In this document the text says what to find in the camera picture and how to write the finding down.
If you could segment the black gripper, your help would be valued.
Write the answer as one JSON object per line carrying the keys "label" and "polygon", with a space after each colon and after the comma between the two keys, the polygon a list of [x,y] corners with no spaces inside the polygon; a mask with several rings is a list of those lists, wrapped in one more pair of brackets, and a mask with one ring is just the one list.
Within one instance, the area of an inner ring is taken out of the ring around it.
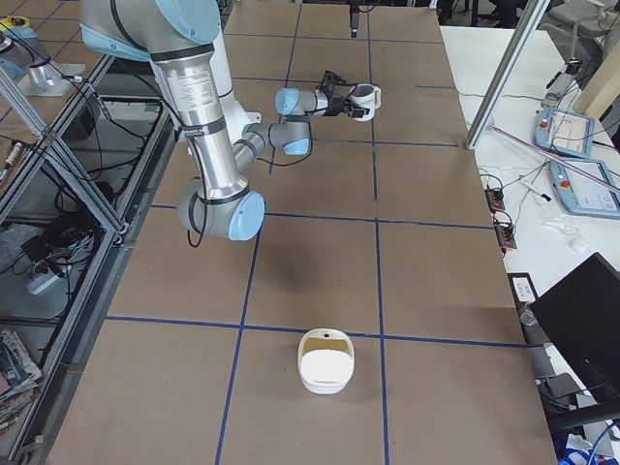
{"label": "black gripper", "polygon": [[[321,106],[322,116],[336,116],[344,111],[346,98],[336,92],[337,86],[342,87],[348,95],[352,95],[358,83],[347,82],[337,73],[325,71],[321,81],[321,93],[325,97],[325,103]],[[363,118],[365,114],[364,108],[353,108],[349,111],[349,116],[352,118]]]}

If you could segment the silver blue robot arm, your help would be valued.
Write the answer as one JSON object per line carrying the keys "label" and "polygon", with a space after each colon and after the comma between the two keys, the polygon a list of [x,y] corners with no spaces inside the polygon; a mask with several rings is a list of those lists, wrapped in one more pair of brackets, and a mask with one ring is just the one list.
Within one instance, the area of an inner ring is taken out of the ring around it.
{"label": "silver blue robot arm", "polygon": [[165,104],[188,141],[199,175],[185,188],[177,211],[189,232],[245,241],[260,230],[263,196],[244,171],[268,147],[288,155],[311,151],[313,116],[344,113],[373,118],[380,92],[327,72],[314,91],[283,88],[275,98],[281,123],[264,123],[235,98],[219,7],[214,1],[83,1],[84,43],[117,58],[148,63]]}

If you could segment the grey robot arm base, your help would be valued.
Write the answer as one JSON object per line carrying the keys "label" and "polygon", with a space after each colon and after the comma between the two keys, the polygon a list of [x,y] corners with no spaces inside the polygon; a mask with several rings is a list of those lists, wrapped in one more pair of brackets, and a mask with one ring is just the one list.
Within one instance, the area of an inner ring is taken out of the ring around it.
{"label": "grey robot arm base", "polygon": [[1,27],[1,69],[27,96],[61,97],[84,64],[57,63],[28,26]]}

